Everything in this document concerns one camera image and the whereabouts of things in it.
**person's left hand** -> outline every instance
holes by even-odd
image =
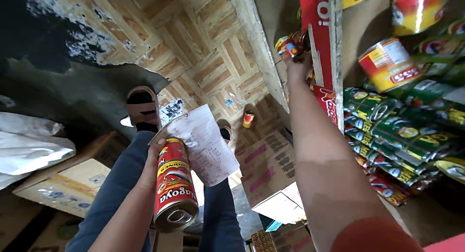
[[[160,139],[157,144],[150,146],[144,170],[137,181],[138,186],[153,189],[154,194],[157,187],[158,155],[165,145],[166,139]]]

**box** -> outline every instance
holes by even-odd
[[[77,155],[27,178],[13,193],[83,218],[129,141],[118,132],[101,136]]]
[[[79,230],[81,218],[57,211],[56,215],[32,244],[28,252],[54,251],[65,252],[66,244]]]
[[[252,169],[256,164],[266,160],[289,144],[289,141],[278,131],[275,131],[252,146],[236,153],[236,159],[239,161],[242,175],[247,174],[247,171]]]
[[[283,225],[270,234],[276,251],[316,251],[310,233],[302,222],[295,225]]]
[[[182,252],[184,234],[182,231],[173,233],[157,233],[154,252]]]
[[[283,224],[305,219],[295,183],[294,148],[278,132],[238,158],[242,186],[253,211]]]
[[[43,205],[17,197],[11,193],[12,186],[0,191],[0,251],[44,208]]]

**pull tab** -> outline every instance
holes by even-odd
[[[192,219],[192,215],[182,209],[177,209],[169,214],[166,219],[170,223],[186,224]]]

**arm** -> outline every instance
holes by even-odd
[[[154,213],[158,154],[164,139],[149,148],[144,170],[89,251],[141,251]]]
[[[355,220],[392,216],[370,188],[341,132],[306,85],[310,57],[303,63],[285,60],[297,185],[315,247],[326,252]]]

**handwritten list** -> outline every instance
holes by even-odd
[[[154,136],[149,145],[167,137],[184,141],[192,170],[206,186],[220,183],[239,168],[236,157],[221,137],[208,105],[173,119]]]

